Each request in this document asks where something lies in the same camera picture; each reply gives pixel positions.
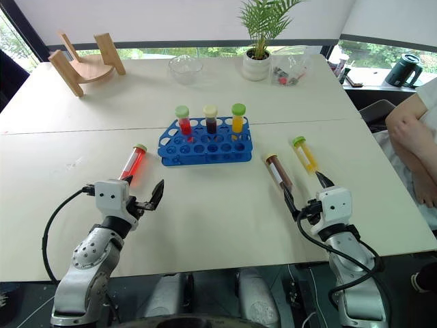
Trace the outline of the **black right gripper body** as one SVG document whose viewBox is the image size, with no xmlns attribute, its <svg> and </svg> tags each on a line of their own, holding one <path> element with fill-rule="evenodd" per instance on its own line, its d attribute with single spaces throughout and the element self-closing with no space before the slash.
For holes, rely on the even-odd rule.
<svg viewBox="0 0 437 328">
<path fill-rule="evenodd" d="M 322 212 L 322 202 L 312 199 L 307 202 L 307 205 L 304 208 L 302 208 L 300 215 L 302 219 L 306 219 L 310 224 L 317 224 L 320 221 Z"/>
</svg>

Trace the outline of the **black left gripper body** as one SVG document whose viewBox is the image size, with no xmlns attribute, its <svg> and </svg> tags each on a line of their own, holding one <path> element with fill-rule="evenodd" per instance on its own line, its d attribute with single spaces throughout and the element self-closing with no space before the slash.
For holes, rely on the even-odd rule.
<svg viewBox="0 0 437 328">
<path fill-rule="evenodd" d="M 126 203 L 126 210 L 136 220 L 139 220 L 145 211 L 153 211 L 153 204 L 149 202 L 138 202 L 135 196 L 130 196 Z"/>
</svg>

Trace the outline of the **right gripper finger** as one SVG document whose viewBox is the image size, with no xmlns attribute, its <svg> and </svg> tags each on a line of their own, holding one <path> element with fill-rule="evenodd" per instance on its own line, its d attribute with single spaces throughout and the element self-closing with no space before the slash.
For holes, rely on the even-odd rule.
<svg viewBox="0 0 437 328">
<path fill-rule="evenodd" d="M 315 174 L 316 174 L 321 186 L 324 189 L 335 186 L 335 183 L 332 180 L 330 180 L 327 176 L 325 176 L 323 173 L 316 171 Z"/>
<path fill-rule="evenodd" d="M 283 183 L 282 189 L 283 189 L 285 203 L 286 203 L 286 205 L 287 205 L 287 207 L 292 215 L 293 220 L 295 221 L 295 220 L 297 220 L 297 218 L 300 214 L 300 211 L 297 209 L 297 207 L 294 203 L 294 197 L 292 195 L 290 186 Z"/>
</svg>

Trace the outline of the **person's hand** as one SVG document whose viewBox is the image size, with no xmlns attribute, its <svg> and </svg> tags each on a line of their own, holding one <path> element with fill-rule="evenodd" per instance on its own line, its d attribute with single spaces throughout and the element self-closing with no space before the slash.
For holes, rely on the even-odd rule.
<svg viewBox="0 0 437 328">
<path fill-rule="evenodd" d="M 417 202 L 428 208 L 436 207 L 436 183 L 426 172 L 413 172 L 412 181 Z"/>
</svg>

